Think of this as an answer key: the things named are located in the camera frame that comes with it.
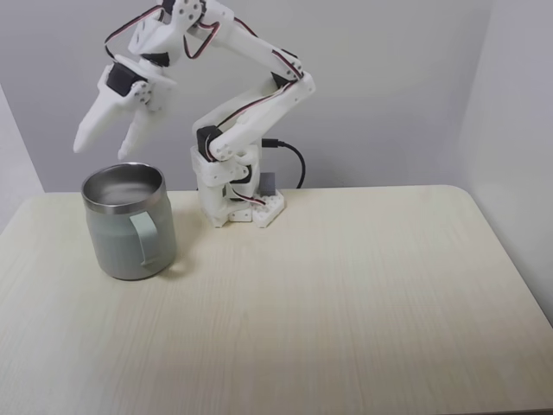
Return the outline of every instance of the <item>robotic arm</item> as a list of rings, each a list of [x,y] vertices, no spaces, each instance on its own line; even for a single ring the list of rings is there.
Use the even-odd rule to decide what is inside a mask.
[[[113,56],[107,43],[136,23],[129,50],[140,61]],[[202,41],[193,53],[189,36]],[[276,203],[258,195],[261,138],[315,92],[315,83],[296,56],[258,38],[216,0],[160,0],[106,39],[114,62],[99,81],[99,96],[79,126],[74,150],[85,150],[121,112],[128,111],[135,117],[118,153],[119,159],[127,157],[164,120],[176,89],[165,68],[173,66],[183,52],[194,60],[210,46],[257,62],[271,71],[271,77],[194,124],[198,146],[192,148],[192,158],[202,208],[216,227],[228,220],[253,220],[265,227],[284,204],[280,194],[271,196],[273,201],[278,199]]]

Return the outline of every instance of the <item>wooden table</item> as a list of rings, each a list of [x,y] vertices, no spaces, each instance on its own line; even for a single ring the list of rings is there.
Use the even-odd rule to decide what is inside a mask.
[[[268,229],[174,193],[180,254],[125,283],[79,195],[0,237],[0,413],[450,414],[553,408],[553,329],[457,188],[285,192]]]

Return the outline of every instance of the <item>green mug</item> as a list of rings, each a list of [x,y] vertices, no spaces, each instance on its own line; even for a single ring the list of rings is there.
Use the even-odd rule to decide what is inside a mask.
[[[124,163],[88,177],[86,221],[99,265],[125,281],[155,276],[176,255],[175,226],[160,170]]]

